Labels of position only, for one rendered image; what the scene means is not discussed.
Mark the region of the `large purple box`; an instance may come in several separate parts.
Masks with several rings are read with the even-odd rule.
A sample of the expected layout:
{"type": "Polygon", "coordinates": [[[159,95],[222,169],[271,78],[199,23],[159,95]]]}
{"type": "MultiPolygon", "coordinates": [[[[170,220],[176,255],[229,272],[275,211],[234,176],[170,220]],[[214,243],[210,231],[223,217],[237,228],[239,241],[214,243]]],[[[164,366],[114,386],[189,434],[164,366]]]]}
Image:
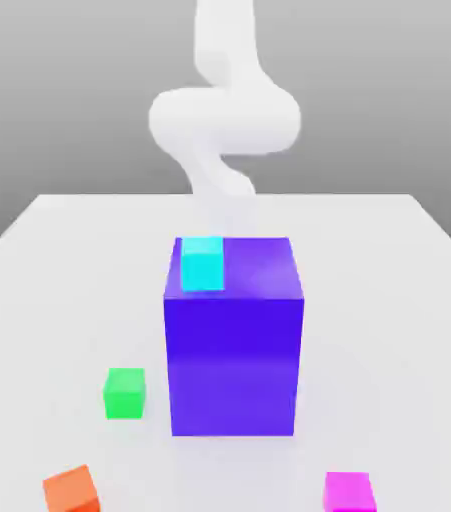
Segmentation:
{"type": "Polygon", "coordinates": [[[290,240],[225,239],[225,287],[209,292],[182,290],[181,247],[163,296],[173,435],[292,435],[304,294],[290,240]]]}

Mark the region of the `small magenta cube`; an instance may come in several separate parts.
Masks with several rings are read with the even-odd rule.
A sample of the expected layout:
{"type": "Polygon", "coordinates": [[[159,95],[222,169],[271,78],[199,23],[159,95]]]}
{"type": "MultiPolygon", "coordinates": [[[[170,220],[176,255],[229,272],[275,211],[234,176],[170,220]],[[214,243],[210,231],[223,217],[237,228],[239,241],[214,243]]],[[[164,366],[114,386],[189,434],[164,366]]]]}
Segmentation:
{"type": "Polygon", "coordinates": [[[369,474],[328,472],[323,493],[324,512],[377,512],[369,474]]]}

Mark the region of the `small orange cube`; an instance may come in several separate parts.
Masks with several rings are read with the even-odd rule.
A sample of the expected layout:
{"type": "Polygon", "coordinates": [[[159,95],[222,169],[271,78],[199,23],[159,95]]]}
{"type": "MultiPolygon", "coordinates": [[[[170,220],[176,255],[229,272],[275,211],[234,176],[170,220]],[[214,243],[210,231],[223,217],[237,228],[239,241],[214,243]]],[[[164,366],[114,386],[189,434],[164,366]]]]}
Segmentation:
{"type": "Polygon", "coordinates": [[[43,490],[48,512],[101,512],[87,465],[45,479],[43,490]]]}

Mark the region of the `small cyan cube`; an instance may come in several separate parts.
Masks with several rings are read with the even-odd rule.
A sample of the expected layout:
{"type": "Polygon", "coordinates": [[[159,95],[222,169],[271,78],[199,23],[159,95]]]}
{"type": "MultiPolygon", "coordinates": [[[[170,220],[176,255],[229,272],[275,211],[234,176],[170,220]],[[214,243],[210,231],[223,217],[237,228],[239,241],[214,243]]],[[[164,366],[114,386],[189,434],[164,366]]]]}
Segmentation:
{"type": "Polygon", "coordinates": [[[224,240],[222,237],[183,237],[181,287],[185,292],[224,289],[224,240]]]}

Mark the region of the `small green cube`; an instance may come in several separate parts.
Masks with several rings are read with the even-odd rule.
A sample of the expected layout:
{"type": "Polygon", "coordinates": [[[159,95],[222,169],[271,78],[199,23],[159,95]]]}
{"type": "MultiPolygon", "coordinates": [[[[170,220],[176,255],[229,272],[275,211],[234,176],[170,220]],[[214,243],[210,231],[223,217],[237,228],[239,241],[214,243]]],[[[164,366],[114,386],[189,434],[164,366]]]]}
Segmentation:
{"type": "Polygon", "coordinates": [[[110,368],[103,388],[107,419],[141,419],[146,401],[143,368],[110,368]]]}

